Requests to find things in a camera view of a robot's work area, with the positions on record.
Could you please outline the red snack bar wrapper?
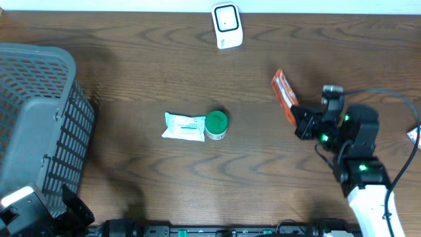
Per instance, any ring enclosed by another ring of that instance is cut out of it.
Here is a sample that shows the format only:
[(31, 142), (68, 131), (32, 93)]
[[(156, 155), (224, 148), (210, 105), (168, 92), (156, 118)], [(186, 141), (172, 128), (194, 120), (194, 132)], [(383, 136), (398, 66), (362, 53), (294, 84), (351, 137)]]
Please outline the red snack bar wrapper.
[(292, 106), (298, 106), (299, 102), (292, 87), (289, 85), (287, 78), (282, 69), (278, 69), (274, 75), (271, 85), (275, 91), (276, 97), (284, 110), (286, 119), (294, 126), (297, 126), (297, 121), (292, 113)]

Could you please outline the green lid jar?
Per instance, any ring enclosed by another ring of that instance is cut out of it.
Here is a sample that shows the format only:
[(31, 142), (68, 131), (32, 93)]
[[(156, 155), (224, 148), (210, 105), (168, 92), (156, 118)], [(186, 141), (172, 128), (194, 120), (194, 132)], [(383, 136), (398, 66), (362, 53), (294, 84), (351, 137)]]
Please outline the green lid jar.
[(205, 133), (212, 140), (221, 140), (228, 130), (228, 117), (222, 111), (212, 111), (205, 119)]

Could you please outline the teal wet wipes pack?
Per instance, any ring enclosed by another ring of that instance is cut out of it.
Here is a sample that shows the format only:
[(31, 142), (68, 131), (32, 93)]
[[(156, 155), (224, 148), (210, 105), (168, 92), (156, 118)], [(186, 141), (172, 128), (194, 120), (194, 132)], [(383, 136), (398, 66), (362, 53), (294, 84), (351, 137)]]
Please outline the teal wet wipes pack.
[(188, 140), (195, 142), (205, 141), (205, 116), (188, 117), (165, 112), (166, 130), (163, 138)]

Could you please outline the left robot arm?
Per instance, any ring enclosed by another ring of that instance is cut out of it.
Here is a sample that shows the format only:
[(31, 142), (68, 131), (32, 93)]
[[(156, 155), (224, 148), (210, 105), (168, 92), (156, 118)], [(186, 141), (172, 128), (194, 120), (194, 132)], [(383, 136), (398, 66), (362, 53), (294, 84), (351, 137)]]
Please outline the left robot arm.
[(67, 185), (62, 185), (65, 211), (54, 217), (33, 184), (1, 198), (1, 235), (11, 237), (125, 236), (145, 235), (145, 228), (130, 219), (113, 219), (90, 227), (95, 217), (87, 205)]

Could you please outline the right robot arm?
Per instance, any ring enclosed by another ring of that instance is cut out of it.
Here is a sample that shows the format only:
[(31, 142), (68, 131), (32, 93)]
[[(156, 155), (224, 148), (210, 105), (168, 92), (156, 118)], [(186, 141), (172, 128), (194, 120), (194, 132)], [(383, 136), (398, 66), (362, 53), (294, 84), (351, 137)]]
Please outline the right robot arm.
[(367, 105), (345, 109), (343, 104), (342, 95), (329, 98), (325, 111), (293, 104), (289, 117), (297, 127), (295, 134), (301, 140), (318, 140), (334, 154), (329, 166), (363, 236), (404, 236), (390, 178), (374, 155), (379, 114)]

